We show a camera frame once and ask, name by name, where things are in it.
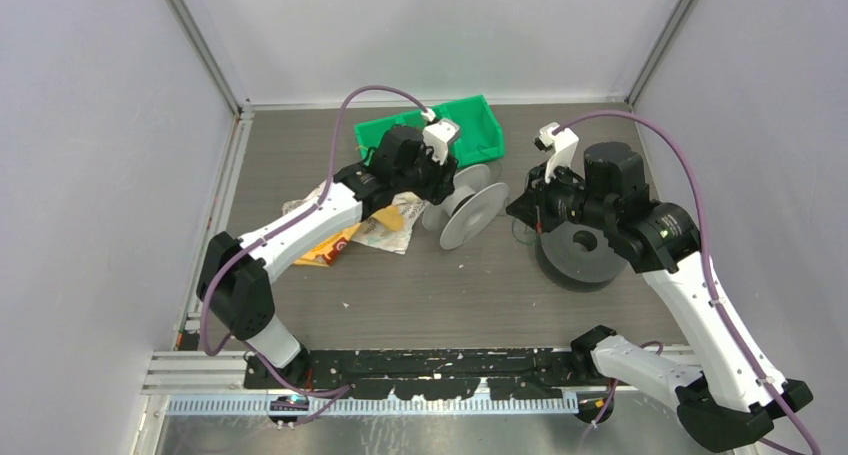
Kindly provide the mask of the white plastic cable spool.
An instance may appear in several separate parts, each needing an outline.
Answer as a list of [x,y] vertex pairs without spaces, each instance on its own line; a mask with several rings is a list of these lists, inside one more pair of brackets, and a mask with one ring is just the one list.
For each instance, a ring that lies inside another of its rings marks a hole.
[[454,192],[439,205],[429,202],[420,217],[422,227],[438,231],[439,246],[454,250],[480,234],[507,205],[509,187],[491,180],[483,164],[460,170],[453,179]]

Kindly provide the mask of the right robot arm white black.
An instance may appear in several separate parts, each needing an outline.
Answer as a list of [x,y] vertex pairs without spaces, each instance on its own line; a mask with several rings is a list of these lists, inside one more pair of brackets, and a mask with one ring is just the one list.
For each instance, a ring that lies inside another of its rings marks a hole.
[[563,224],[600,231],[658,294],[692,348],[686,368],[599,325],[573,340],[574,378],[616,379],[672,409],[701,447],[720,453],[765,439],[777,419],[813,399],[806,383],[786,378],[753,341],[702,252],[699,229],[679,205],[655,200],[642,157],[622,142],[584,152],[584,170],[559,156],[529,170],[507,213],[540,234]]

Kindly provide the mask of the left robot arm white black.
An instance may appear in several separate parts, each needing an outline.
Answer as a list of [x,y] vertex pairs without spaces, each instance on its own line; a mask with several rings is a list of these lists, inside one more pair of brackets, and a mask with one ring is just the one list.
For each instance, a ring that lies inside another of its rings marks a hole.
[[422,129],[395,125],[366,162],[341,169],[318,197],[266,226],[239,237],[226,232],[209,242],[196,294],[201,322],[214,314],[237,340],[269,362],[280,387],[298,387],[307,373],[305,348],[276,313],[273,282],[301,256],[411,192],[437,204],[454,191],[458,166],[449,147],[459,127],[439,119]]

